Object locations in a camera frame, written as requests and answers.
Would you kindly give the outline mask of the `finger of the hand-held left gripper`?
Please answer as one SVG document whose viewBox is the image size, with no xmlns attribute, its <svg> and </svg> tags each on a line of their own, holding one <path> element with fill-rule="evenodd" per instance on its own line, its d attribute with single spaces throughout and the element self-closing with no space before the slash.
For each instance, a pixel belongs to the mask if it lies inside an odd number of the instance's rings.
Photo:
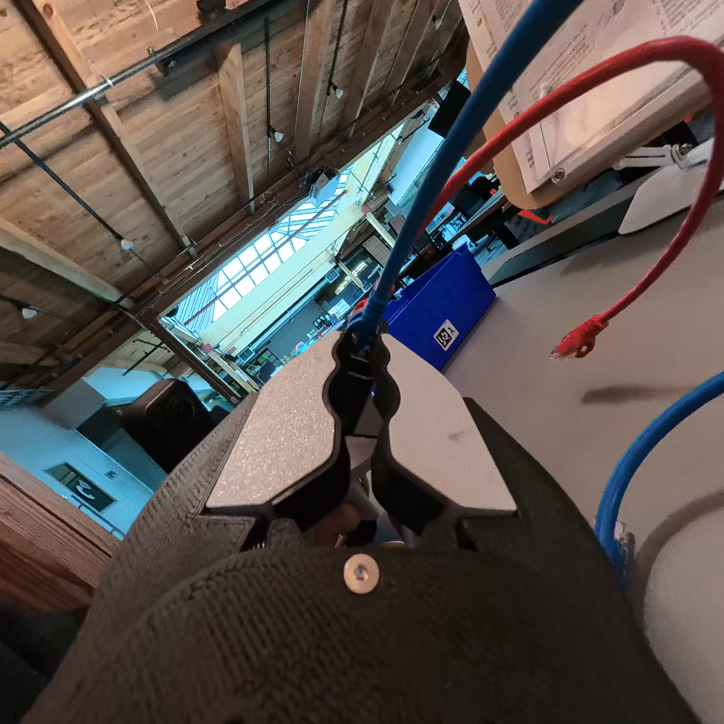
<svg viewBox="0 0 724 724">
<path fill-rule="evenodd" d="M 361 518 L 378 518 L 377 507 L 371 499 L 371 484 L 367 480 L 376 438 L 346 436 L 346 445 L 350 458 L 350 484 L 346 501 L 357 509 Z"/>
</svg>

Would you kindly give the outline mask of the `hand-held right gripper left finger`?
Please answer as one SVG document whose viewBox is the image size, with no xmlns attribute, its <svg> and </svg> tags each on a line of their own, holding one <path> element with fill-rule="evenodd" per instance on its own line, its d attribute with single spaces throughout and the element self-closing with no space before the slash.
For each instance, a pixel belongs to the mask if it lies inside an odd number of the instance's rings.
<svg viewBox="0 0 724 724">
<path fill-rule="evenodd" d="M 339 372 L 334 331 L 261 389 L 230 448 L 205 512 L 293 520 L 311 529 L 348 493 L 348 448 L 330 402 Z"/>
</svg>

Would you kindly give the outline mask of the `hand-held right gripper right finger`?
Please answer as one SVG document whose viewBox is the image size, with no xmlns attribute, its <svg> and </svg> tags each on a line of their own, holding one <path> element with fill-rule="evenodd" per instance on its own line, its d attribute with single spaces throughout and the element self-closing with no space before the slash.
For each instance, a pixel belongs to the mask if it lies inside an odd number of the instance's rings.
<svg viewBox="0 0 724 724">
<path fill-rule="evenodd" d="M 468 404 L 436 368 L 390 334 L 374 345 L 371 459 L 375 498 L 420 536 L 439 518 L 511 517 L 518 506 Z"/>
</svg>

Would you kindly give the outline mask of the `black network splitter box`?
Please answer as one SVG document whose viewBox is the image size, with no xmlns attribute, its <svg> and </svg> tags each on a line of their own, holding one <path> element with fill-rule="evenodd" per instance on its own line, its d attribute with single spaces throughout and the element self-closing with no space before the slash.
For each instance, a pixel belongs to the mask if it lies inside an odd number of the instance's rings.
<svg viewBox="0 0 724 724">
<path fill-rule="evenodd" d="M 335 409 L 345 437 L 353 435 L 376 384 L 371 351 L 357 349 L 356 336 L 355 332 L 345 332 L 338 350 L 340 371 L 336 381 Z"/>
</svg>

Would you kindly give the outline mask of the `blue plastic bin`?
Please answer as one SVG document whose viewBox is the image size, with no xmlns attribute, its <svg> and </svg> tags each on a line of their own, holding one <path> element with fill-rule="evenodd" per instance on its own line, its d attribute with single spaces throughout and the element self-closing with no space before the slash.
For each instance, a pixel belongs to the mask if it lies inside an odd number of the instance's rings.
<svg viewBox="0 0 724 724">
<path fill-rule="evenodd" d="M 472 253 L 462 247 L 388 303 L 387 333 L 441 371 L 496 298 Z"/>
</svg>

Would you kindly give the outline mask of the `person's left forearm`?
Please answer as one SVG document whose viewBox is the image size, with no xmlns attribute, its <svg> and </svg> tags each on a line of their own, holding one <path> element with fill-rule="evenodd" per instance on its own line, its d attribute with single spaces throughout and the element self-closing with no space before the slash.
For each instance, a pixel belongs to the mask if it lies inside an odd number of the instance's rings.
<svg viewBox="0 0 724 724">
<path fill-rule="evenodd" d="M 87 607 L 26 613 L 1 605 L 1 722 L 20 722 L 77 637 Z"/>
</svg>

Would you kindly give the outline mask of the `grey desk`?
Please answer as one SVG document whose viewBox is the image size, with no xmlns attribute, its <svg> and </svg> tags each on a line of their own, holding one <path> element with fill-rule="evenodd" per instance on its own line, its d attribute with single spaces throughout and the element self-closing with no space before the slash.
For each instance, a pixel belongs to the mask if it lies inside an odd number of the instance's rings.
<svg viewBox="0 0 724 724">
<path fill-rule="evenodd" d="M 722 371 L 722 197 L 665 275 L 581 360 L 561 337 L 608 308 L 678 229 L 670 218 L 497 288 L 446 376 L 545 466 L 593 523 L 612 469 L 669 404 Z M 620 520 L 635 539 L 629 599 L 703 722 L 722 722 L 722 398 L 647 457 Z"/>
</svg>

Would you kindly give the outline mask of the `white ceiling-mounted unit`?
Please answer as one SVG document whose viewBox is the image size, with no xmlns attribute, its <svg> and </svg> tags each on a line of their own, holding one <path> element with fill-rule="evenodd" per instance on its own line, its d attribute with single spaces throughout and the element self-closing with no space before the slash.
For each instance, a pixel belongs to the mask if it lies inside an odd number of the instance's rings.
<svg viewBox="0 0 724 724">
<path fill-rule="evenodd" d="M 339 183 L 339 172 L 330 167 L 319 168 L 310 174 L 308 181 L 310 203 L 318 208 L 334 196 Z"/>
</svg>

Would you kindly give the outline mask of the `wooden document stand with sheets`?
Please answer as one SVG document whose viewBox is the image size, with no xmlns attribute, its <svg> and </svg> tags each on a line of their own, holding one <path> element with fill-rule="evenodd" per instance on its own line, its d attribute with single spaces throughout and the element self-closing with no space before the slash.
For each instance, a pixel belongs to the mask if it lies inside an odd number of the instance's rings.
<svg viewBox="0 0 724 724">
<path fill-rule="evenodd" d="M 723 2 L 582 2 L 504 95 L 484 125 L 485 137 L 600 62 L 679 35 L 722 48 Z M 706 97 L 701 75 L 686 63 L 652 62 L 586 92 L 533 126 L 494 158 L 494 171 L 514 206 L 547 206 L 683 120 Z"/>
</svg>

